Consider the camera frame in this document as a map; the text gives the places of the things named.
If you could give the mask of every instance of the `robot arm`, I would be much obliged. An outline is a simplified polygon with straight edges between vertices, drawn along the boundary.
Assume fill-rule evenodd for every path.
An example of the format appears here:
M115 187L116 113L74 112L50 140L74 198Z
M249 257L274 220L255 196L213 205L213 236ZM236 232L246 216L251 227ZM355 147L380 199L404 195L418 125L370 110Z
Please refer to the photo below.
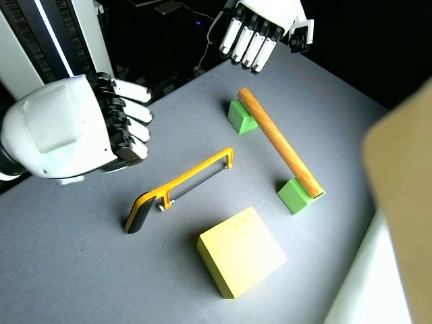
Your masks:
M151 98L137 84L99 73L52 82L8 109L0 132L0 180L25 171L80 181L96 169L116 171L147 157Z
M225 8L233 17L219 50L255 73L287 33L293 53L308 51L313 42L314 21L306 19L300 0L230 0Z

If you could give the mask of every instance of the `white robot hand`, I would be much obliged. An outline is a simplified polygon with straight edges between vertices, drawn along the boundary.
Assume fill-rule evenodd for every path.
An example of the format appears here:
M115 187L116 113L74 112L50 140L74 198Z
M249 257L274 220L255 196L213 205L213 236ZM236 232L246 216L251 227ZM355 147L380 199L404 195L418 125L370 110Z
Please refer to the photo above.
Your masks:
M308 51L314 20L307 20L300 0L229 0L232 19L219 48L234 64L259 73L276 42L288 33L291 52Z
M10 107L0 132L0 180L25 171L61 183L100 169L116 171L147 157L152 120L147 88L99 73L59 80Z

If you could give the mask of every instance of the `robotic hand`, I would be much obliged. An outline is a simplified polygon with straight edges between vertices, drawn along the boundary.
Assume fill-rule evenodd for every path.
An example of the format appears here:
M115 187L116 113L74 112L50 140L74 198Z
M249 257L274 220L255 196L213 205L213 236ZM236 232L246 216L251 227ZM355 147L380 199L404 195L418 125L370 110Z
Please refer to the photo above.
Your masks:
M292 53L308 51L314 20L307 20L300 0L229 0L233 17L219 48L232 62L259 73L276 42L288 33Z
M7 110L0 133L0 180L26 170L62 184L82 181L96 169L116 171L147 157L146 128L152 120L142 104L147 88L99 73L52 82Z

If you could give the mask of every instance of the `light strip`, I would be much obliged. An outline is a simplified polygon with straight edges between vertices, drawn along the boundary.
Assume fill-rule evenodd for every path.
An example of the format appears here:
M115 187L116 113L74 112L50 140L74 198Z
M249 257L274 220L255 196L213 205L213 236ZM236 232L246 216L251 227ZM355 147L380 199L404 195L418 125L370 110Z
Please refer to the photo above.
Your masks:
M39 14L40 14L40 16L41 16L41 18L43 20L43 23L45 24L45 27L47 27L49 36L51 37L51 40L53 41L54 46L55 46L55 48L57 49L57 52L60 55L60 59L63 62L64 66L66 68L66 71L69 74L69 77L74 76L74 74L72 73L72 70L71 70L71 68L69 66L69 63L68 63L68 61L66 59L66 56L63 53L63 50L61 49L59 41L57 40L57 37L55 36L54 30L51 27L51 24L50 24L50 22L48 20L47 14L45 13L45 10L43 9L41 0L34 0L34 3L36 4L36 6L37 6L37 8L39 10Z

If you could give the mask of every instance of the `wooden rod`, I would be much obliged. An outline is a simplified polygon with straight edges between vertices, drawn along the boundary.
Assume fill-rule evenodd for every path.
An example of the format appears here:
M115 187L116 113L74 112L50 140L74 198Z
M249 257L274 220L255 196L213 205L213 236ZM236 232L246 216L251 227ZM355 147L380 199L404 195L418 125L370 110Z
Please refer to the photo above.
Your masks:
M270 140L287 166L291 169L298 181L303 185L309 196L315 198L324 193L318 181L313 177L306 165L300 159L296 151L292 148L285 136L275 125L270 116L248 88L242 88L238 92L241 100L248 112L253 116L256 123L261 127L265 136Z

